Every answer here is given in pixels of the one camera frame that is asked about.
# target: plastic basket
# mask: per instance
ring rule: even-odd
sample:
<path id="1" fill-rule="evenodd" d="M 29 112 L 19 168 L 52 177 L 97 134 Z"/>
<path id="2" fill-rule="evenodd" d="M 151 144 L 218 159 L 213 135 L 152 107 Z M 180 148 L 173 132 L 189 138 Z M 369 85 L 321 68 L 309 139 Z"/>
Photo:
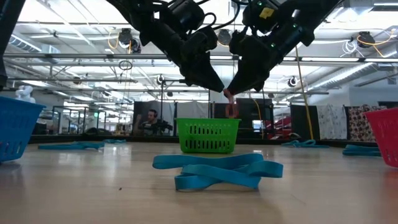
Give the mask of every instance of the plastic basket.
<path id="1" fill-rule="evenodd" d="M 177 118 L 181 151 L 231 153 L 240 119 Z"/>
<path id="2" fill-rule="evenodd" d="M 0 96 L 0 162 L 21 158 L 43 108 Z"/>
<path id="3" fill-rule="evenodd" d="M 365 113 L 384 162 L 398 168 L 398 108 Z"/>

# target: blue resistance band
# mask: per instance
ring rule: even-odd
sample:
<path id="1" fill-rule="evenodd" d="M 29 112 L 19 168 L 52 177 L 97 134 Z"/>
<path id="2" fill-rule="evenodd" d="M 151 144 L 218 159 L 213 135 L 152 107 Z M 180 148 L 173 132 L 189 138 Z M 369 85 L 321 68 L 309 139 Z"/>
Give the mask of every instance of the blue resistance band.
<path id="1" fill-rule="evenodd" d="M 317 145 L 316 140 L 308 140 L 305 142 L 299 142 L 294 140 L 288 143 L 283 143 L 282 146 L 293 146 L 293 147 L 309 147 L 309 148 L 329 148 L 329 146 Z"/>
<path id="2" fill-rule="evenodd" d="M 221 182 L 256 189 L 261 177 L 281 178 L 283 174 L 282 164 L 265 161 L 261 154 L 223 158 L 155 156 L 152 166 L 155 169 L 182 167 L 181 175 L 174 177 L 177 190 L 205 189 Z"/>
<path id="3" fill-rule="evenodd" d="M 346 149 L 343 151 L 344 156 L 381 156 L 378 147 L 364 147 L 347 145 Z"/>
<path id="4" fill-rule="evenodd" d="M 47 150 L 83 150 L 83 149 L 99 149 L 104 147 L 104 142 L 74 142 L 72 144 L 54 144 L 54 145 L 39 145 L 38 149 Z"/>
<path id="5" fill-rule="evenodd" d="M 126 140 L 105 139 L 103 142 L 109 143 L 109 144 L 122 144 L 122 143 L 126 143 Z"/>

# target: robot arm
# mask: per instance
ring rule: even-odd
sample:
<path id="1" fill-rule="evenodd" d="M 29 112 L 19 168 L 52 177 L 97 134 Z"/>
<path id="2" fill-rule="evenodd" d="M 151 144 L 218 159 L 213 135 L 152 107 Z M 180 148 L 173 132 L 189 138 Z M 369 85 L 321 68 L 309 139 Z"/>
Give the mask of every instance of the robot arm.
<path id="1" fill-rule="evenodd" d="M 217 36 L 211 25 L 200 28 L 210 14 L 205 14 L 196 2 L 107 1 L 140 32 L 143 45 L 154 43 L 180 68 L 187 85 L 223 91 L 224 85 L 210 65 L 209 51 L 217 47 Z M 288 0 L 278 6 L 273 0 L 248 0 L 248 3 L 232 0 L 238 8 L 249 6 L 243 12 L 244 30 L 235 31 L 229 43 L 229 51 L 241 56 L 229 92 L 236 95 L 252 88 L 260 91 L 269 72 L 298 43 L 310 45 L 315 38 L 314 30 L 343 1 Z M 253 35 L 246 35 L 248 27 L 254 31 Z M 257 36 L 257 30 L 266 35 Z"/>

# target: green basket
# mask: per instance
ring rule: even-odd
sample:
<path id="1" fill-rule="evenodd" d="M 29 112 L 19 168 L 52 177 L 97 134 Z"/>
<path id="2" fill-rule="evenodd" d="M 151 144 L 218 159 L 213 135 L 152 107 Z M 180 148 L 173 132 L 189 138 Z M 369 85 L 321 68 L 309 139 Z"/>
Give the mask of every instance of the green basket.
<path id="1" fill-rule="evenodd" d="M 177 118 L 181 151 L 231 153 L 240 119 Z"/>

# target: person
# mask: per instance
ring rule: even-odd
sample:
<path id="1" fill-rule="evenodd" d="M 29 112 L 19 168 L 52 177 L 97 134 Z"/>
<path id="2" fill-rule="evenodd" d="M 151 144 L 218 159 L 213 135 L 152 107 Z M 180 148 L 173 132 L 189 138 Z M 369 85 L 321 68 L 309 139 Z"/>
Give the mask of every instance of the person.
<path id="1" fill-rule="evenodd" d="M 148 111 L 147 121 L 141 123 L 141 114 L 137 115 L 137 121 L 134 125 L 134 135 L 145 135 L 145 136 L 155 136 L 159 135 L 159 129 L 157 128 L 157 111 L 150 109 Z"/>

